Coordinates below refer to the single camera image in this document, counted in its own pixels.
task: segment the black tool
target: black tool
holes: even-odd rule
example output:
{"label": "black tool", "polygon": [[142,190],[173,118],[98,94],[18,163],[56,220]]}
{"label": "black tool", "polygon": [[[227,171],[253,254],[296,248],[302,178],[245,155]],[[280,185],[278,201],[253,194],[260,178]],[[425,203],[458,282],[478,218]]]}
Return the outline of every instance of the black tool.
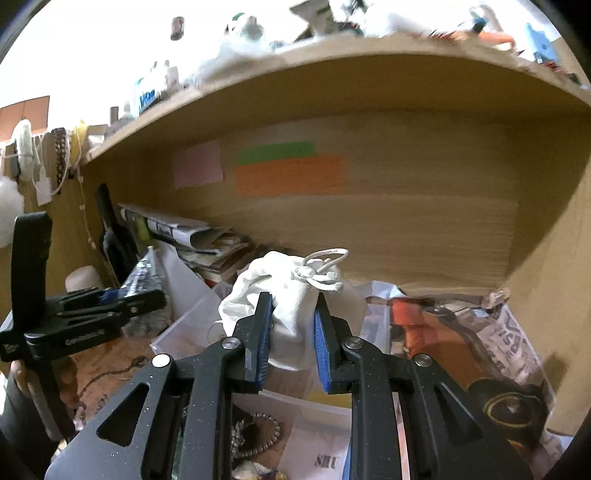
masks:
{"label": "black tool", "polygon": [[51,361],[105,343],[131,317],[163,308],[159,290],[119,299],[116,290],[91,288],[46,298],[51,218],[16,219],[11,258],[12,312],[0,326],[0,360],[23,360],[33,400],[53,440],[68,439],[74,424],[61,402]]}
{"label": "black tool", "polygon": [[352,394],[349,478],[402,478],[392,392],[400,399],[411,479],[532,478],[501,432],[430,356],[401,359],[353,337],[322,295],[314,332],[324,389]]}
{"label": "black tool", "polygon": [[[154,357],[68,445],[46,480],[169,479],[175,455],[178,480],[229,480],[230,393],[262,388],[271,309],[271,296],[261,293],[234,337],[182,360]],[[353,396],[349,478],[402,478],[396,391],[412,480],[531,480],[517,452],[430,357],[399,359],[352,337],[323,295],[314,322],[323,385]]]}
{"label": "black tool", "polygon": [[123,285],[138,262],[138,250],[129,230],[120,225],[115,217],[107,185],[101,183],[95,190],[95,196],[103,222],[100,251],[111,264],[117,281]]}
{"label": "black tool", "polygon": [[181,360],[155,356],[62,451],[46,480],[170,479],[175,455],[180,479],[230,479],[231,394],[262,389],[271,313],[263,292],[233,337]]}

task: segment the orange paper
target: orange paper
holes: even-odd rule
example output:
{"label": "orange paper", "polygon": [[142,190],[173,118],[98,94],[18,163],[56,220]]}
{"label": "orange paper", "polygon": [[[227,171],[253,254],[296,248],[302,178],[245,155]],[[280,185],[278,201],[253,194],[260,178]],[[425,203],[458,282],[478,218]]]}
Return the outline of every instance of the orange paper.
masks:
{"label": "orange paper", "polygon": [[246,197],[344,193],[345,162],[335,155],[288,158],[236,168],[236,193]]}

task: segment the white fluffy object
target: white fluffy object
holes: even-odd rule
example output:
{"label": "white fluffy object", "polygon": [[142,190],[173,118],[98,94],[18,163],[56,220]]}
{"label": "white fluffy object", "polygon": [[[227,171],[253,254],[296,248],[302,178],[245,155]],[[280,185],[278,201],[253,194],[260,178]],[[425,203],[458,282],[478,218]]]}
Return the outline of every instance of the white fluffy object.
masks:
{"label": "white fluffy object", "polygon": [[31,122],[26,118],[17,123],[12,132],[12,140],[17,142],[18,164],[21,167],[21,178],[25,181],[33,179],[35,158],[33,157],[33,136]]}
{"label": "white fluffy object", "polygon": [[0,177],[0,248],[12,243],[14,220],[24,209],[25,199],[18,193],[17,182]]}
{"label": "white fluffy object", "polygon": [[[359,334],[365,300],[336,267],[347,254],[343,248],[315,252],[306,258],[269,252],[253,260],[220,304],[226,334],[232,335],[239,319],[254,314],[260,293],[268,291],[274,307],[269,363],[286,370],[309,368],[314,362],[314,310],[320,293],[330,313],[345,319],[353,335]],[[327,255],[340,257],[318,258]]]}

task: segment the green sticky note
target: green sticky note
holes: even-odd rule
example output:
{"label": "green sticky note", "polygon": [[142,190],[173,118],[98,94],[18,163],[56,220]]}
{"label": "green sticky note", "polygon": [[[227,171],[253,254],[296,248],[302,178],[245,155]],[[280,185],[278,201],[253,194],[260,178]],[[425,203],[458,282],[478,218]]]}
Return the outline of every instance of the green sticky note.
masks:
{"label": "green sticky note", "polygon": [[286,158],[306,158],[316,156],[316,146],[313,142],[286,142],[261,145],[249,148],[240,153],[238,163],[250,165],[272,160],[285,160]]}

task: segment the wooden shelf board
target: wooden shelf board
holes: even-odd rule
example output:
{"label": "wooden shelf board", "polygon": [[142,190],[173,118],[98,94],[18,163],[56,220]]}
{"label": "wooden shelf board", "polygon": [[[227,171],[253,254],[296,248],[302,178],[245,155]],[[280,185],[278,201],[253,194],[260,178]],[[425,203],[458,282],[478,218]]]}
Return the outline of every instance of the wooden shelf board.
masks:
{"label": "wooden shelf board", "polygon": [[155,105],[91,151],[186,147],[279,122],[387,110],[484,118],[591,115],[591,95],[550,69],[484,46],[395,35],[336,37],[220,72]]}

